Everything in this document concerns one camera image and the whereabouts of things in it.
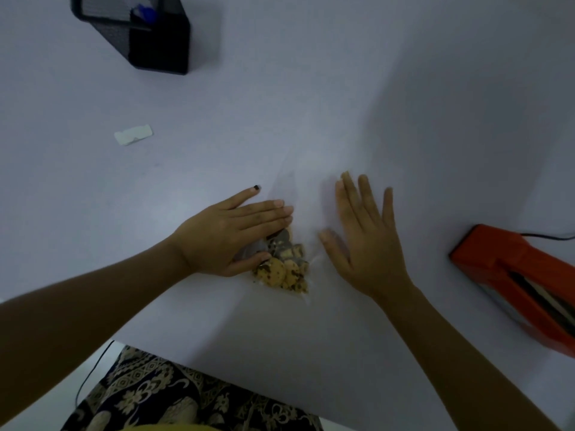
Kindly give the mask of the pile of chocolate chip cookies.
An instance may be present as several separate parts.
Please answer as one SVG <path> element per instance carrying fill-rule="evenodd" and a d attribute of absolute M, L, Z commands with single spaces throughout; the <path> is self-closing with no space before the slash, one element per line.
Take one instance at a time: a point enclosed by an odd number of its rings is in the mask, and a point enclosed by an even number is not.
<path fill-rule="evenodd" d="M 258 244 L 257 252 L 267 252 L 270 258 L 252 270 L 255 279 L 272 289 L 308 295 L 310 286 L 306 275 L 310 262 L 305 246 L 294 240 L 291 227 L 270 234 Z"/>

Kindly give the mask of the person's left hand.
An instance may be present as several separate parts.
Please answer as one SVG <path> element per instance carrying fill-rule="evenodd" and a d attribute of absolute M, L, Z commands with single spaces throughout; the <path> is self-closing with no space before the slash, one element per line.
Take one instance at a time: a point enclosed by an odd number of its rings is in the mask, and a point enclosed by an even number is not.
<path fill-rule="evenodd" d="M 247 202 L 233 210 L 223 210 L 222 201 L 213 204 L 184 221 L 165 240 L 187 264 L 190 274 L 227 277 L 226 268 L 241 248 L 290 225 L 286 224 L 287 221 L 276 221 L 241 230 L 240 217 L 246 215 L 246 211 L 258 207 L 273 209 L 274 205 L 287 206 L 281 199 Z"/>

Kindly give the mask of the person's patterned trousers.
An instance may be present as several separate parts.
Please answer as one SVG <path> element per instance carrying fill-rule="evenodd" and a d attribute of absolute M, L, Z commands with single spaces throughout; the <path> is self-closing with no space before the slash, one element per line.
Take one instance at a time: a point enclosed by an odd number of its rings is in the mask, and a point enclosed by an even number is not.
<path fill-rule="evenodd" d="M 324 431 L 317 415 L 131 346 L 122 349 L 61 431 L 162 423 L 221 431 Z"/>

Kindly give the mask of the person's right forearm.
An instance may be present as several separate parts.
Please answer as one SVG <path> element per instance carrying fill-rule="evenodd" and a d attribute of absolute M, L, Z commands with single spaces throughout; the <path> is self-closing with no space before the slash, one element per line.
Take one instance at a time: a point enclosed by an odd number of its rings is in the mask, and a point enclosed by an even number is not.
<path fill-rule="evenodd" d="M 385 312 L 458 431 L 560 431 L 411 282 L 379 292 Z"/>

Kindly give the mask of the person's left forearm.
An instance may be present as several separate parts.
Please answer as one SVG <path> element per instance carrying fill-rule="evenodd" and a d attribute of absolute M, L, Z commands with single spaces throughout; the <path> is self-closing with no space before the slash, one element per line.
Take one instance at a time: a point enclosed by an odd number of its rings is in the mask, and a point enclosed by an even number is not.
<path fill-rule="evenodd" d="M 171 239 L 0 303 L 0 427 L 82 365 L 148 304 L 194 273 Z"/>

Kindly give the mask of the person's yellow shirt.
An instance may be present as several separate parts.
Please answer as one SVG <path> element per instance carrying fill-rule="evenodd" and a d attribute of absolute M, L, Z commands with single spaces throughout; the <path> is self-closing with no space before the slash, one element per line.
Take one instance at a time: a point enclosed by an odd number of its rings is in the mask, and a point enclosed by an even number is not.
<path fill-rule="evenodd" d="M 139 425 L 136 427 L 126 427 L 122 431 L 221 431 L 215 427 L 202 424 L 188 423 L 162 423 L 151 425 Z"/>

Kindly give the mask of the orange heat sealer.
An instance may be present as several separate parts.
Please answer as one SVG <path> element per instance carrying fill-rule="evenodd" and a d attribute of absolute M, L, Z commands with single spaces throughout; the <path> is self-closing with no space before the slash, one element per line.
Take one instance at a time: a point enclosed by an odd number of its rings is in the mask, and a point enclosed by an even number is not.
<path fill-rule="evenodd" d="M 449 259 L 531 337 L 575 359 L 574 266 L 485 224 L 472 227 Z"/>

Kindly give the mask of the clear plastic bag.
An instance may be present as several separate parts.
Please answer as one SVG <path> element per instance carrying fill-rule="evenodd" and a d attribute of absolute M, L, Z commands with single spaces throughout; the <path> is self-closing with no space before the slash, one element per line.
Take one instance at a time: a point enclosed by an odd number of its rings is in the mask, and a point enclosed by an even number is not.
<path fill-rule="evenodd" d="M 306 275 L 306 280 L 309 283 L 310 290 L 308 295 L 298 295 L 280 289 L 272 289 L 257 281 L 252 274 L 252 271 L 249 272 L 250 281 L 254 284 L 257 284 L 259 287 L 265 288 L 266 290 L 277 292 L 284 297 L 298 298 L 306 305 L 310 305 L 313 297 L 312 291 L 314 289 L 313 280 L 311 278 L 311 271 L 313 263 L 317 257 L 319 247 L 313 239 L 312 228 L 310 224 L 308 224 L 306 220 L 301 217 L 301 214 L 305 213 L 306 210 L 301 209 L 301 203 L 304 201 L 304 195 L 303 189 L 301 188 L 301 182 L 298 181 L 296 173 L 294 171 L 281 173 L 271 187 L 269 196 L 273 199 L 281 199 L 285 202 L 285 205 L 294 207 L 294 213 L 296 217 L 288 226 L 291 227 L 294 240 L 297 243 L 301 243 L 305 246 L 307 253 L 306 257 L 310 262 L 309 272 Z M 235 255 L 234 260 L 247 259 L 253 256 L 255 253 L 258 253 L 257 248 L 260 246 L 258 242 L 262 239 L 259 239 L 241 248 L 241 250 L 239 250 L 239 252 Z"/>

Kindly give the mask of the white paper strip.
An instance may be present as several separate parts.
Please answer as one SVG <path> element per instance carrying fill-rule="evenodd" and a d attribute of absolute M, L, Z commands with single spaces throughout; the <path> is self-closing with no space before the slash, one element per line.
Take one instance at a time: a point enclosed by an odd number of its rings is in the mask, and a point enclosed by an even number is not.
<path fill-rule="evenodd" d="M 114 137 L 119 145 L 128 146 L 135 142 L 151 137 L 154 132 L 150 125 L 141 125 L 122 131 L 116 131 Z"/>

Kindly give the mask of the black mesh pen holder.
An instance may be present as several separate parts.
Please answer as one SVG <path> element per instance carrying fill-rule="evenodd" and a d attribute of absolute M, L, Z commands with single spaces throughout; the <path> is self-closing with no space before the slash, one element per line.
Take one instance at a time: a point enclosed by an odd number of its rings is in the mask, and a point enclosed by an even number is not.
<path fill-rule="evenodd" d="M 153 25 L 131 17 L 137 4 L 158 12 Z M 74 16 L 90 24 L 133 67 L 185 75 L 192 27 L 181 0 L 70 0 Z"/>

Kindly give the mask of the person's right hand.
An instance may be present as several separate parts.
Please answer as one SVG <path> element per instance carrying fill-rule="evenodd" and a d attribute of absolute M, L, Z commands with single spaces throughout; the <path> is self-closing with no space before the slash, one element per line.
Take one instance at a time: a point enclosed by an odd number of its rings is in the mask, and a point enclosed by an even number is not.
<path fill-rule="evenodd" d="M 382 308 L 409 302 L 417 289 L 410 279 L 399 234 L 391 236 L 383 224 L 369 178 L 358 177 L 356 189 L 363 203 L 363 229 L 347 224 L 341 177 L 335 183 L 336 207 L 343 229 L 341 244 L 349 255 L 352 273 L 341 276 L 356 290 L 376 301 Z"/>

